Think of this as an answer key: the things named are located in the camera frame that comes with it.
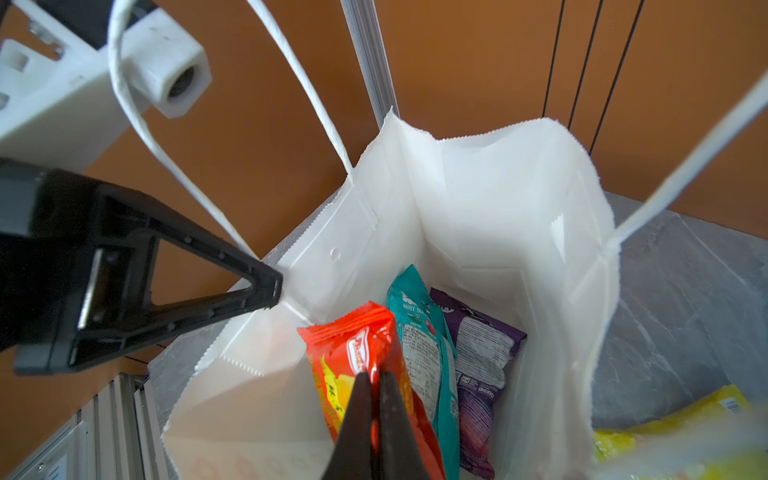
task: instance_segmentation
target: snack bag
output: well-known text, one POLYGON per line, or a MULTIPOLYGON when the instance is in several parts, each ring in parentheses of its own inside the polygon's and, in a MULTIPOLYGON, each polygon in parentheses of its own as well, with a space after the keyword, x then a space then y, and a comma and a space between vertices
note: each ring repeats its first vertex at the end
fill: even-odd
MULTIPOLYGON (((383 306, 368 303, 333 323, 298 330, 306 343, 306 358, 310 361, 323 417, 333 441, 339 437, 357 374, 370 374, 375 415, 379 404, 379 373, 390 371, 397 377, 424 466, 432 480, 444 480, 437 438, 421 400, 412 393, 394 315, 383 306)), ((372 429, 378 419, 373 420, 372 429)), ((371 439, 373 448, 378 449, 378 436, 372 435, 371 439)))
MULTIPOLYGON (((684 409, 639 425, 629 430, 595 430, 594 459, 596 462, 618 457, 643 444, 646 436, 669 435, 686 426, 720 415, 738 415, 748 409, 741 391, 734 384, 721 387, 684 409)), ((682 472, 662 477, 642 477, 640 480, 766 480, 768 453, 751 450, 713 462, 697 463, 682 472)))
POLYGON ((470 309, 445 292, 432 289, 429 295, 442 309, 456 345, 461 466, 473 475, 492 480, 496 474, 488 461, 488 450, 493 405, 506 384, 504 367, 528 335, 470 309))
POLYGON ((445 477, 458 480, 458 392, 455 350, 440 307, 429 298, 411 265, 389 287, 387 306, 395 314, 397 334, 413 391, 424 402, 437 435, 445 477))

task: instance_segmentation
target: barcode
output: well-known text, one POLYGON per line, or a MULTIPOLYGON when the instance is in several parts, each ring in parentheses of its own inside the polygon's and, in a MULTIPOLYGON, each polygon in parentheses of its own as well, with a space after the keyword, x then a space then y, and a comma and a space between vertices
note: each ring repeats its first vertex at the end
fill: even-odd
POLYGON ((734 414, 741 413, 741 407, 739 406, 739 403, 734 398, 720 400, 720 404, 725 409, 728 409, 728 411, 731 413, 734 413, 734 414))

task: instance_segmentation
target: purple snack bag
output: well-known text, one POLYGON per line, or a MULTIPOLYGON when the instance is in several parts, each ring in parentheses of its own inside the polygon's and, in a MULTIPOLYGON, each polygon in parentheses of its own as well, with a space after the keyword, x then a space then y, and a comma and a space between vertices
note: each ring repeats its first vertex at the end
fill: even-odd
POLYGON ((459 451, 463 469, 493 480, 488 444, 493 426, 493 404, 505 387, 504 367, 528 334, 478 312, 440 290, 429 296, 445 314, 456 347, 459 451))

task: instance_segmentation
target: black cable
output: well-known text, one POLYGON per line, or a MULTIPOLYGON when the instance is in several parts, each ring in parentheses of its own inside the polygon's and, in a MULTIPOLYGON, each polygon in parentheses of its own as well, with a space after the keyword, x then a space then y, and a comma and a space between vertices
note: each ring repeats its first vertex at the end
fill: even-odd
POLYGON ((624 46, 624 52, 621 54, 621 60, 619 66, 616 69, 616 75, 614 76, 614 83, 611 84, 611 90, 608 92, 608 98, 605 100, 605 107, 603 107, 603 114, 600 116, 600 122, 598 122, 598 129, 594 131, 594 138, 592 139, 592 145, 589 147, 589 154, 592 155, 594 149, 594 143, 598 141, 598 134, 600 128, 603 126, 603 120, 605 119, 605 112, 608 111, 608 104, 611 103, 611 97, 614 94, 614 88, 616 88, 616 82, 619 80, 619 74, 621 73, 621 66, 624 65, 624 59, 627 57, 627 51, 629 50, 629 42, 632 41, 632 35, 634 35, 634 29, 637 27, 637 21, 640 19, 640 12, 643 10, 643 4, 645 0, 640 0, 640 4, 637 6, 637 14, 634 16, 634 22, 632 22, 632 29, 629 31, 627 37, 627 44, 624 46))
POLYGON ((137 361, 137 362, 139 362, 139 363, 143 363, 144 365, 149 365, 149 362, 145 362, 144 360, 135 359, 135 358, 134 358, 134 357, 132 357, 132 356, 128 356, 128 355, 126 355, 126 356, 125 356, 125 358, 127 358, 127 359, 131 359, 131 360, 135 360, 135 361, 137 361))
POLYGON ((554 56, 558 53, 558 40, 560 40, 560 26, 563 24, 563 11, 565 10, 565 0, 560 4, 560 19, 558 20, 558 31, 554 34, 554 48, 552 49, 552 63, 549 65, 549 80, 547 80, 547 93, 544 94, 544 109, 541 116, 547 113, 547 100, 549 100, 549 87, 552 85, 552 72, 554 70, 554 56))
POLYGON ((571 123, 574 120, 574 113, 576 113, 576 104, 578 103, 578 95, 581 93, 581 84, 584 82, 584 73, 587 71, 587 62, 589 61, 589 53, 592 51, 592 41, 594 40, 594 33, 598 30, 598 21, 600 20, 600 10, 603 9, 603 0, 598 3, 598 13, 594 16, 594 25, 592 25, 592 35, 589 36, 589 45, 587 46, 587 54, 584 56, 584 66, 581 67, 581 76, 578 79, 578 87, 576 87, 576 96, 574 97, 574 107, 571 109, 571 117, 568 119, 568 130, 571 129, 571 123))

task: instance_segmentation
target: mint snack bag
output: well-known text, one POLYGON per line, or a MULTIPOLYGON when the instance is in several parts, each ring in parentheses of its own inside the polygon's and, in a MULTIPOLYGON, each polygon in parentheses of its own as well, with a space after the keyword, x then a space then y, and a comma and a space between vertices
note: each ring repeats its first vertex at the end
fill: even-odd
POLYGON ((445 317, 411 265, 389 287, 387 308, 395 314, 411 387, 424 404, 437 435, 446 480, 458 480, 458 390, 455 348, 445 317))

